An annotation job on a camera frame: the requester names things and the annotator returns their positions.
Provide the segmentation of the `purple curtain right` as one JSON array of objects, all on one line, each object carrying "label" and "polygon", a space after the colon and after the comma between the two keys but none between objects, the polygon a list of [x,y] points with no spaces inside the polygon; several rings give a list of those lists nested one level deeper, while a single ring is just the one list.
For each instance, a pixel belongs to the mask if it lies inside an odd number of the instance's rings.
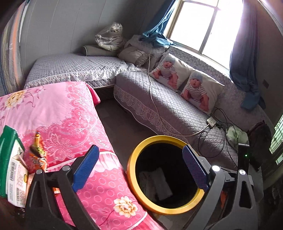
[{"label": "purple curtain right", "polygon": [[245,92],[241,107],[247,111],[252,111],[257,106],[266,108],[256,77],[258,49],[257,7],[254,1],[243,1],[241,22],[230,56],[229,72],[236,87]]}]

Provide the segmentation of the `plastic wrapped tiger toy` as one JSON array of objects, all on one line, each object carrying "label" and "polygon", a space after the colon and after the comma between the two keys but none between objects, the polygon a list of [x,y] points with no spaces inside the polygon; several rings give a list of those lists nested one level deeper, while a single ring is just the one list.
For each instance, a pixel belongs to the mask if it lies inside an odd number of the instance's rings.
[{"label": "plastic wrapped tiger toy", "polygon": [[124,44],[123,26],[118,22],[113,22],[95,35],[96,43],[108,51],[117,51]]}]

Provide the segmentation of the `window frame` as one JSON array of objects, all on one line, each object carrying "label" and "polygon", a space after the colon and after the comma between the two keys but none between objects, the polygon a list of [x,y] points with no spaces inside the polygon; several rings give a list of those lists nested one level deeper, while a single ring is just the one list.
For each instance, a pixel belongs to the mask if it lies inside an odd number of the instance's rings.
[{"label": "window frame", "polygon": [[177,45],[229,68],[242,1],[176,1],[165,35]]}]

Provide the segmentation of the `blue curtain left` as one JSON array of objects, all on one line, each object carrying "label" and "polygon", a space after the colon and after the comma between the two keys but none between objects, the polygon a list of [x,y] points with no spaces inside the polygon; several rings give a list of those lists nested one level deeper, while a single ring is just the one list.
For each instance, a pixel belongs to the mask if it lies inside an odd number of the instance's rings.
[{"label": "blue curtain left", "polygon": [[175,0],[167,0],[155,14],[151,22],[142,33],[139,40],[145,43],[150,43],[153,47],[168,47],[173,42],[164,35],[165,28],[175,9]]}]

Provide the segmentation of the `grey quilted sofa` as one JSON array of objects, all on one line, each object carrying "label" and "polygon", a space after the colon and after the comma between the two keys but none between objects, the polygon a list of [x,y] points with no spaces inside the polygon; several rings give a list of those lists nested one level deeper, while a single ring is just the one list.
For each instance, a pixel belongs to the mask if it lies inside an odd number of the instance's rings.
[{"label": "grey quilted sofa", "polygon": [[187,64],[210,73],[224,85],[213,114],[221,127],[208,129],[208,115],[183,99],[179,93],[150,78],[146,67],[136,67],[118,57],[87,57],[82,54],[48,55],[38,58],[25,82],[25,88],[84,81],[102,95],[112,90],[115,100],[142,125],[156,134],[177,137],[211,162],[228,168],[237,164],[236,150],[226,142],[222,126],[231,125],[245,132],[264,122],[267,135],[274,135],[274,125],[257,107],[252,112],[241,108],[243,92],[224,75],[196,57],[175,48],[169,50]]}]

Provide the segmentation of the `yellow rimmed trash bin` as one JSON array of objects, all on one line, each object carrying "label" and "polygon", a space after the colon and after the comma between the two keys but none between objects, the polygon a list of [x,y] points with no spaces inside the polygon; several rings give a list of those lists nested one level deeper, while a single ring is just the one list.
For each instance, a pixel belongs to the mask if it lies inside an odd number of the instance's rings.
[{"label": "yellow rimmed trash bin", "polygon": [[129,187],[147,210],[178,215],[194,209],[204,197],[183,159],[185,146],[175,137],[157,135],[143,140],[129,157]]}]

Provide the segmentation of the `grey cushion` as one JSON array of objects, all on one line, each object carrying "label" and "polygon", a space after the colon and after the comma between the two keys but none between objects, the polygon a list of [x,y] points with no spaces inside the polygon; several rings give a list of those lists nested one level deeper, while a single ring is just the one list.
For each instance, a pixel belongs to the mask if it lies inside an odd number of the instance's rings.
[{"label": "grey cushion", "polygon": [[141,67],[150,59],[151,54],[130,46],[123,49],[117,56],[125,62],[132,63],[136,67]]}]

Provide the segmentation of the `grey bolster pillow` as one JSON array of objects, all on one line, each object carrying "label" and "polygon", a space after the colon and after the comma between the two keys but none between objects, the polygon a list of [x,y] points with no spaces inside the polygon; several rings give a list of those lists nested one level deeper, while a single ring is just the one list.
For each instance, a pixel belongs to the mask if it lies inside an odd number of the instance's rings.
[{"label": "grey bolster pillow", "polygon": [[117,52],[109,51],[97,45],[84,45],[81,48],[81,54],[87,57],[116,57]]}]

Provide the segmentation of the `pink floral table cloth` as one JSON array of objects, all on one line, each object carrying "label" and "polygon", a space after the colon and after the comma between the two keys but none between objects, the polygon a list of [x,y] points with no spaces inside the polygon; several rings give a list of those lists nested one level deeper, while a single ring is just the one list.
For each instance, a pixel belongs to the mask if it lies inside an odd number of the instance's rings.
[{"label": "pink floral table cloth", "polygon": [[41,135],[49,171],[83,156],[92,145],[99,159],[77,195],[100,229],[161,229],[130,191],[96,111],[100,99],[83,82],[62,82],[1,97],[1,127],[15,129],[25,149]]}]

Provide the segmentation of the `baby print pillow right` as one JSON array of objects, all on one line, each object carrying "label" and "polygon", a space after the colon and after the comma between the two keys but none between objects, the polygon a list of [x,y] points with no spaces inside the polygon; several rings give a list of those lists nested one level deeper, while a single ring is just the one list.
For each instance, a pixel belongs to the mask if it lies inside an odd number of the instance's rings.
[{"label": "baby print pillow right", "polygon": [[224,85],[198,70],[193,70],[181,92],[181,97],[199,110],[210,114]]}]

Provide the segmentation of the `baby print pillow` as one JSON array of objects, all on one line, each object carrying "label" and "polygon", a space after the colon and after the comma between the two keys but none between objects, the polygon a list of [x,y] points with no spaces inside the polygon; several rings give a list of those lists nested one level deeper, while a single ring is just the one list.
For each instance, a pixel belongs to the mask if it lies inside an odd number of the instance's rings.
[{"label": "baby print pillow", "polygon": [[190,76],[193,68],[177,57],[167,54],[150,72],[150,76],[164,86],[177,91]]},{"label": "baby print pillow", "polygon": [[181,92],[181,97],[199,110],[210,114],[224,85],[198,70],[193,70]]}]

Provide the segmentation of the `baby print pillow left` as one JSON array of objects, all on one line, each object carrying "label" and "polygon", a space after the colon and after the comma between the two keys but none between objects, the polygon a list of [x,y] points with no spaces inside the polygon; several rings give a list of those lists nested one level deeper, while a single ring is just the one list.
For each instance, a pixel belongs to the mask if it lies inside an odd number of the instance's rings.
[{"label": "baby print pillow left", "polygon": [[167,54],[150,72],[150,76],[164,86],[177,91],[190,76],[193,68],[177,57]]}]

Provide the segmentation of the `white power adapter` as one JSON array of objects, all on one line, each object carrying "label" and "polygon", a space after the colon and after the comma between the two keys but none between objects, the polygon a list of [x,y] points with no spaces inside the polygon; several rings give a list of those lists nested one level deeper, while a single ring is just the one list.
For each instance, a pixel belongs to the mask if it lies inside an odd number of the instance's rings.
[{"label": "white power adapter", "polygon": [[217,120],[214,119],[212,116],[210,116],[207,119],[207,124],[209,125],[209,127],[214,127],[214,126],[216,126],[217,123],[218,123]]}]

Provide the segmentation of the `green white box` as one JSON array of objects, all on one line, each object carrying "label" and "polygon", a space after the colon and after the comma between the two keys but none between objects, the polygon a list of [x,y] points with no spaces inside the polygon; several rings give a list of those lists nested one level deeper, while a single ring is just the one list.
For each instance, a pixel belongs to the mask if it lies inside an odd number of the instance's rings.
[{"label": "green white box", "polygon": [[27,198],[28,170],[24,152],[16,130],[5,126],[1,134],[1,197],[20,208],[25,207]]}]

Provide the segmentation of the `white foam wrap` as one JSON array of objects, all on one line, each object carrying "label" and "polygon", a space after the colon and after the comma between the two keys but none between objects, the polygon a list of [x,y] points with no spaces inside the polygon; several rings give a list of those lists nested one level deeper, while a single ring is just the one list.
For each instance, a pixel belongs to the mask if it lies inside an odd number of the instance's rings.
[{"label": "white foam wrap", "polygon": [[162,201],[173,195],[161,168],[139,173],[139,187],[152,202]]}]

